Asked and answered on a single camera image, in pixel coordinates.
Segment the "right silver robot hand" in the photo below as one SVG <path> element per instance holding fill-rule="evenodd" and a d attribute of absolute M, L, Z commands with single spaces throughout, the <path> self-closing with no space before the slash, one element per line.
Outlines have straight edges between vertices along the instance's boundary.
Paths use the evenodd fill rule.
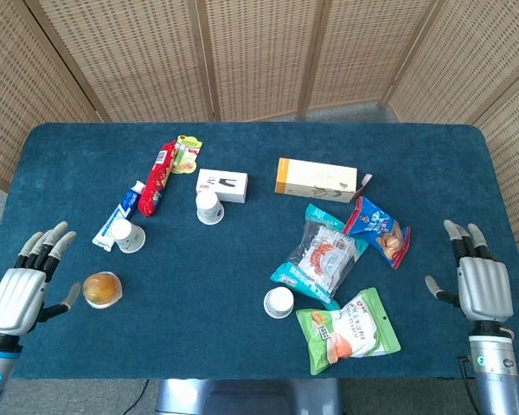
<path fill-rule="evenodd" d="M 439 301 L 460 308 L 471 322 L 507 321 L 514 311 L 506 265 L 491 254 L 477 225 L 462 227 L 445 220 L 444 228 L 456 261 L 458 293 L 443 290 L 433 277 L 425 276 L 429 292 Z"/>

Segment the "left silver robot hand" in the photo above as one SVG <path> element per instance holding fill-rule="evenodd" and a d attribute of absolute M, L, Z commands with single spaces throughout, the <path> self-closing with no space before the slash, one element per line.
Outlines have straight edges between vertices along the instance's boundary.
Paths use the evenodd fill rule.
<path fill-rule="evenodd" d="M 59 303 L 45 306 L 49 283 L 67 248 L 76 238 L 65 221 L 34 233 L 23 245 L 13 267 L 0 281 L 0 335 L 22 336 L 72 309 L 81 291 L 76 282 Z"/>

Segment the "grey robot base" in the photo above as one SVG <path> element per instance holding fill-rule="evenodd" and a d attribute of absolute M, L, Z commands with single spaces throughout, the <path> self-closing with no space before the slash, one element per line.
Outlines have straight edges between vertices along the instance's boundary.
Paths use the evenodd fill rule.
<path fill-rule="evenodd" d="M 341 381 L 161 380 L 155 415 L 345 415 Z"/>

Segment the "orange fruit jelly cup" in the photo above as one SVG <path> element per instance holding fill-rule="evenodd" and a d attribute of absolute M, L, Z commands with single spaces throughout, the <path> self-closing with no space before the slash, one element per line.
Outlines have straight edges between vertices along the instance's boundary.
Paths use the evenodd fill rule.
<path fill-rule="evenodd" d="M 123 296 L 119 277 L 109 271 L 90 275 L 82 286 L 86 302 L 95 309 L 105 309 L 114 305 Z"/>

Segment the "blue red snack bag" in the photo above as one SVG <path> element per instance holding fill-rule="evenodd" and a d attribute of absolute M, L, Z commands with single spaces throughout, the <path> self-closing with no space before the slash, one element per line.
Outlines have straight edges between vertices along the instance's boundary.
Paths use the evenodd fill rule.
<path fill-rule="evenodd" d="M 356 199 L 343 233 L 364 238 L 393 270 L 399 268 L 411 241 L 410 227 L 401 227 L 396 219 L 364 196 Z"/>

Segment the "blue white toothpaste tube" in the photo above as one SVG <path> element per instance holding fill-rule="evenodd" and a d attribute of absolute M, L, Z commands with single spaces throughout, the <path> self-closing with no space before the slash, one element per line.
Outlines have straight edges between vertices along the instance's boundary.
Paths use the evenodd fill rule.
<path fill-rule="evenodd" d="M 92 243 L 110 252 L 113 248 L 115 239 L 112 236 L 112 224 L 116 220 L 129 220 L 137 209 L 138 201 L 144 191 L 144 183 L 136 181 L 135 184 L 126 192 L 121 202 L 115 207 L 112 214 L 92 239 Z"/>

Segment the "green corn starch bag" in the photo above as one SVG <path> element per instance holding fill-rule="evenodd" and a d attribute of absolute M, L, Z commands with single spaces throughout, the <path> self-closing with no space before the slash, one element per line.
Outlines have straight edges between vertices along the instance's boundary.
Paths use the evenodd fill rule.
<path fill-rule="evenodd" d="M 375 288 L 361 290 L 339 310 L 303 309 L 296 316 L 307 343 L 312 375 L 348 358 L 401 351 Z"/>

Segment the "teal clear snack bag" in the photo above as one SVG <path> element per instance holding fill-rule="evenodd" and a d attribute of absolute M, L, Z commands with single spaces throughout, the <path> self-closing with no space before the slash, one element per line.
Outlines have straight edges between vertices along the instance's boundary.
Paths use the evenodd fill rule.
<path fill-rule="evenodd" d="M 270 276 L 274 283 L 338 310 L 334 299 L 368 242 L 343 232 L 345 224 L 310 204 L 304 213 L 304 233 L 298 246 Z"/>

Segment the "red biscuit pack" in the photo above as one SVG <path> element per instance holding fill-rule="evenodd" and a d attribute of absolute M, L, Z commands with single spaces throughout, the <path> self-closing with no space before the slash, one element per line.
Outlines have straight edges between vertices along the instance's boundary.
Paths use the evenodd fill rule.
<path fill-rule="evenodd" d="M 173 166 L 175 154 L 175 140 L 166 143 L 157 154 L 138 203 L 138 210 L 145 217 L 151 217 L 157 210 L 157 205 L 163 195 Z"/>

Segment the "blue table cloth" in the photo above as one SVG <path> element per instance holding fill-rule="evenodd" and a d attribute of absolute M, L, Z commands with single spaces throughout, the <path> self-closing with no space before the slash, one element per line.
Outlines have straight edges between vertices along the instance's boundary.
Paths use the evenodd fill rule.
<path fill-rule="evenodd" d="M 133 254 L 93 244 L 126 191 L 150 173 L 160 148 L 181 134 L 203 144 L 203 169 L 248 175 L 244 203 L 203 225 L 195 175 L 173 175 Z M 471 324 L 436 300 L 424 278 L 457 289 L 445 220 L 483 231 L 509 272 L 519 370 L 519 254 L 483 133 L 455 124 L 53 124 L 28 135 L 0 224 L 0 279 L 25 241 L 66 221 L 77 233 L 48 286 L 60 302 L 73 283 L 117 274 L 123 296 L 96 310 L 84 298 L 22 339 L 23 378 L 306 377 L 308 349 L 295 316 L 263 308 L 271 274 L 298 245 L 304 197 L 274 190 L 278 160 L 350 166 L 372 175 L 365 195 L 412 233 L 398 269 L 368 248 L 336 292 L 340 304 L 376 288 L 401 349 L 339 361 L 330 377 L 452 377 L 469 351 Z"/>

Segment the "cream orange carton box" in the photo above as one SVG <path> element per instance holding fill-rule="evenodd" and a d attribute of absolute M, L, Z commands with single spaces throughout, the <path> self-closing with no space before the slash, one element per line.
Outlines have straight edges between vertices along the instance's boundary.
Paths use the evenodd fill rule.
<path fill-rule="evenodd" d="M 363 193 L 372 177 L 366 174 L 358 181 L 357 168 L 281 157 L 275 192 L 350 203 Z"/>

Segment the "green yellow lip balm card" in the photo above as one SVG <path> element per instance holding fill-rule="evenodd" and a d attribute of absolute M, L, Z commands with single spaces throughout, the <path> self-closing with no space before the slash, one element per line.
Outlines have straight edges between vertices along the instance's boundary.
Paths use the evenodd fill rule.
<path fill-rule="evenodd" d="M 176 152 L 171 172 L 173 174 L 191 174 L 195 171 L 196 159 L 202 148 L 202 142 L 194 136 L 179 135 L 176 140 Z"/>

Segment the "small white cardboard box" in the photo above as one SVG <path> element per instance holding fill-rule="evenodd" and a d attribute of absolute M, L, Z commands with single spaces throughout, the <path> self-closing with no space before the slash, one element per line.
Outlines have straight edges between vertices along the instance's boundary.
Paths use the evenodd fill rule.
<path fill-rule="evenodd" d="M 212 191 L 220 201 L 245 203 L 248 174 L 216 169 L 199 169 L 195 191 Z"/>

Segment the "wooden rattan folding screen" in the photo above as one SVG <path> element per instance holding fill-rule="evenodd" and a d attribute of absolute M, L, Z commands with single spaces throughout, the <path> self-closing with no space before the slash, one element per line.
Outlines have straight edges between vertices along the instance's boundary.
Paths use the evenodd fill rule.
<path fill-rule="evenodd" d="M 519 0 L 0 0 L 0 189 L 49 121 L 378 103 L 486 137 L 519 250 Z"/>

